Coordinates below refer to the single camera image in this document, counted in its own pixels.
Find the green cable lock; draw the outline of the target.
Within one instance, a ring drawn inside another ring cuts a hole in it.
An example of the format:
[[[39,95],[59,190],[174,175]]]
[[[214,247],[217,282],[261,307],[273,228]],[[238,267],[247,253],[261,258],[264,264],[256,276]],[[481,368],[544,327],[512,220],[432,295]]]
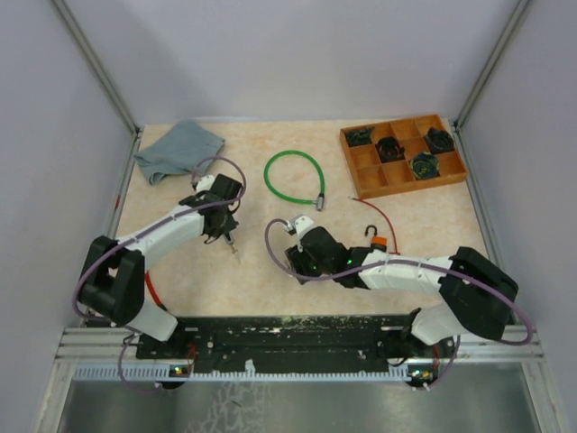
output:
[[[283,185],[287,186],[289,183],[293,184],[291,187],[289,194],[284,189],[278,189],[276,184],[271,181],[270,173],[271,169],[276,165],[276,163],[281,159],[298,157],[302,160],[306,160],[316,172],[316,176],[318,179],[317,185],[317,194],[315,198],[309,196],[295,196],[293,192],[297,191],[296,184],[301,180],[307,180],[307,175],[303,174],[301,171],[297,172],[283,172],[282,175],[284,176],[285,180],[283,180]],[[320,166],[320,164],[306,152],[302,152],[300,150],[286,150],[281,151],[274,154],[265,164],[263,169],[263,180],[268,188],[268,190],[275,195],[276,197],[285,200],[287,202],[298,204],[302,206],[314,206],[316,211],[320,212],[325,209],[325,174]]]

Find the orange black padlock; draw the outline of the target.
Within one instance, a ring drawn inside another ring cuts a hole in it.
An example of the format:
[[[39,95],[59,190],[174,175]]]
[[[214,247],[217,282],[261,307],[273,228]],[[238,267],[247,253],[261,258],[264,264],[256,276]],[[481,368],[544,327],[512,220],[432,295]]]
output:
[[[388,251],[388,241],[386,237],[379,236],[378,228],[375,225],[365,227],[364,236],[370,239],[370,246],[373,249],[386,253]]]

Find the red translucent cable lock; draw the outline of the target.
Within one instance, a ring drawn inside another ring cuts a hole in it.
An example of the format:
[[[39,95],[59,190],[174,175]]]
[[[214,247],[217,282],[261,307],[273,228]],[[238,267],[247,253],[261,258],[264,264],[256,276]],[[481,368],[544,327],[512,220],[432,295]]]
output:
[[[155,303],[155,305],[158,306],[159,308],[161,308],[162,310],[167,311],[168,309],[166,308],[164,303],[160,300],[158,293],[154,288],[154,285],[152,283],[151,276],[150,276],[149,272],[144,273],[144,281],[145,281],[146,288],[148,289],[148,292],[149,292],[153,302]]]

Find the silver key pair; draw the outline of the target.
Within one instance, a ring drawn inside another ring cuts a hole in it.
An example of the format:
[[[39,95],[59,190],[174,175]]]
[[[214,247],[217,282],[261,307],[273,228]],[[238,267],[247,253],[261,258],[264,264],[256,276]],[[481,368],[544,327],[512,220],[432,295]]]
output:
[[[240,263],[241,263],[241,259],[240,259],[239,252],[238,252],[238,250],[237,250],[237,248],[236,248],[236,246],[235,246],[235,243],[231,241],[231,242],[228,242],[227,244],[228,244],[228,246],[229,246],[229,248],[230,248],[230,250],[231,250],[231,252],[232,252],[232,254],[233,254],[233,256],[234,256],[234,259],[236,260],[237,263],[240,264]]]

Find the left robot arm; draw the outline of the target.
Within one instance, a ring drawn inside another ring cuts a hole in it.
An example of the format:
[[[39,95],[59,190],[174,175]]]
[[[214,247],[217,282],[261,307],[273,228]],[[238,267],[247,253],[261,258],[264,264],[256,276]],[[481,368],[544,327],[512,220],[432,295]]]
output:
[[[245,186],[224,174],[207,175],[195,193],[156,222],[119,239],[99,236],[89,246],[74,301],[119,327],[155,339],[159,351],[170,358],[186,351],[188,337],[177,330],[178,320],[145,299],[145,274],[185,242],[202,238],[205,244],[225,239],[234,242],[234,204]]]

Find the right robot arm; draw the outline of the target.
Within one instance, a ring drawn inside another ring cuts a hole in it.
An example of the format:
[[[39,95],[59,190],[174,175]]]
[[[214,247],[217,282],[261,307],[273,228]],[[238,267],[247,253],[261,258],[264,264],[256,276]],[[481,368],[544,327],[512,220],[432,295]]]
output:
[[[346,289],[406,290],[435,298],[432,307],[412,312],[403,334],[404,349],[424,356],[450,336],[468,332],[500,341],[518,285],[471,247],[448,257],[406,257],[372,246],[345,247],[323,227],[292,226],[295,245],[285,252],[300,283],[322,277]]]

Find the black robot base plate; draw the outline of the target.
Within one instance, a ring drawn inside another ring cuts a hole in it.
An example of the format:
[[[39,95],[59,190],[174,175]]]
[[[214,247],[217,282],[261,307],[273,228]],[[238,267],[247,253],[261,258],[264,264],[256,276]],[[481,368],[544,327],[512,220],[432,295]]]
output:
[[[141,336],[140,360],[183,359],[197,373],[386,373],[409,359],[450,357],[450,338],[425,345],[408,315],[180,318],[170,340]]]

